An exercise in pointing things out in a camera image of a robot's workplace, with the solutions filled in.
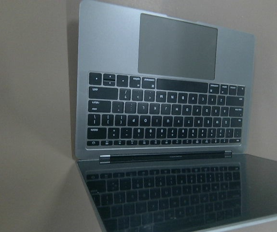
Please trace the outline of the grey laptop computer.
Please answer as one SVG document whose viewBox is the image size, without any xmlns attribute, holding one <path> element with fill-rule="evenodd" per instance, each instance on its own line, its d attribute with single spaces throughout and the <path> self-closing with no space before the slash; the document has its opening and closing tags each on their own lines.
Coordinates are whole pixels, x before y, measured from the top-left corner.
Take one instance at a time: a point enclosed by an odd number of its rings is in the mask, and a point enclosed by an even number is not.
<svg viewBox="0 0 277 232">
<path fill-rule="evenodd" d="M 104 232 L 277 217 L 277 161 L 245 153 L 252 34 L 79 6 L 75 156 Z"/>
</svg>

